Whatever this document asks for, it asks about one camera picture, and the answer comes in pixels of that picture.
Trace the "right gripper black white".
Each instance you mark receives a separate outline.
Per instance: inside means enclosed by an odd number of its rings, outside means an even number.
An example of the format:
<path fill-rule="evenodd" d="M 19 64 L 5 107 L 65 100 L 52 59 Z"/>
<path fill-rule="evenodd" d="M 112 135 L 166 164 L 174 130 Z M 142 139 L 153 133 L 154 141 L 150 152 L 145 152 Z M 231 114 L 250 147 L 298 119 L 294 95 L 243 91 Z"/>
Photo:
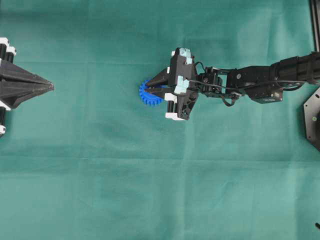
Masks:
<path fill-rule="evenodd" d="M 146 83 L 149 93 L 168 102 L 167 119 L 186 121 L 198 99 L 195 62 L 188 48 L 171 53 L 170 66 Z"/>

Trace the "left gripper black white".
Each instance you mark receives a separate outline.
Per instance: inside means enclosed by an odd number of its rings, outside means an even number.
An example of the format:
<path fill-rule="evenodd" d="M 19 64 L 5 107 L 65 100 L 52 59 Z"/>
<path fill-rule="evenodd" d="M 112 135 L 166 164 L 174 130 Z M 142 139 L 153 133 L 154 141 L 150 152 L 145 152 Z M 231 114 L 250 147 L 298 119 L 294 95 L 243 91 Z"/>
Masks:
<path fill-rule="evenodd" d="M 13 64 L 16 49 L 6 37 L 0 38 L 0 77 L 6 80 L 33 83 L 0 85 L 0 136 L 6 133 L 6 113 L 21 103 L 54 90 L 54 84 L 37 74 Z"/>

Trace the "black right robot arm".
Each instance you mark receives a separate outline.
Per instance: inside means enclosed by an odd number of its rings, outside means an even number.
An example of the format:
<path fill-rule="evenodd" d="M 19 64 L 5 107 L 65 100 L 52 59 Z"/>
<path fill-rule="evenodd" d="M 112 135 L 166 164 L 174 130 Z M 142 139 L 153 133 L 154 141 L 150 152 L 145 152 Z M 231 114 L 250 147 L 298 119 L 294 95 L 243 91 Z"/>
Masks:
<path fill-rule="evenodd" d="M 167 102 L 165 117 L 187 121 L 199 94 L 218 98 L 233 106 L 242 96 L 260 104 L 281 102 L 284 91 L 296 91 L 304 84 L 319 85 L 320 53 L 295 56 L 270 66 L 223 69 L 204 67 L 197 72 L 191 50 L 178 47 L 172 51 L 170 65 L 140 87 L 140 95 L 149 105 Z"/>

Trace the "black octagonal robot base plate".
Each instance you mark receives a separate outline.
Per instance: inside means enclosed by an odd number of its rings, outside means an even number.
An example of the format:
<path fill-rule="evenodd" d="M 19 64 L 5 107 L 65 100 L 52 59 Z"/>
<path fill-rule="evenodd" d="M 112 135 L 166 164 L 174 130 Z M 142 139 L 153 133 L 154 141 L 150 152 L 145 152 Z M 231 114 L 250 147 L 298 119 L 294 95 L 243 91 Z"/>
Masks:
<path fill-rule="evenodd" d="M 303 104 L 306 139 L 320 151 L 320 89 Z"/>

